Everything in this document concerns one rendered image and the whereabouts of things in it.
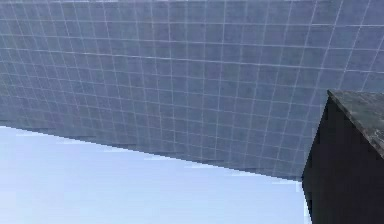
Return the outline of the black cabinet with stone top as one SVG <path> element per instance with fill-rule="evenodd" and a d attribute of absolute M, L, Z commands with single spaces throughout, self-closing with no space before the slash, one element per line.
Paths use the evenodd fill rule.
<path fill-rule="evenodd" d="M 384 224 L 384 93 L 328 92 L 302 188 L 312 224 Z"/>

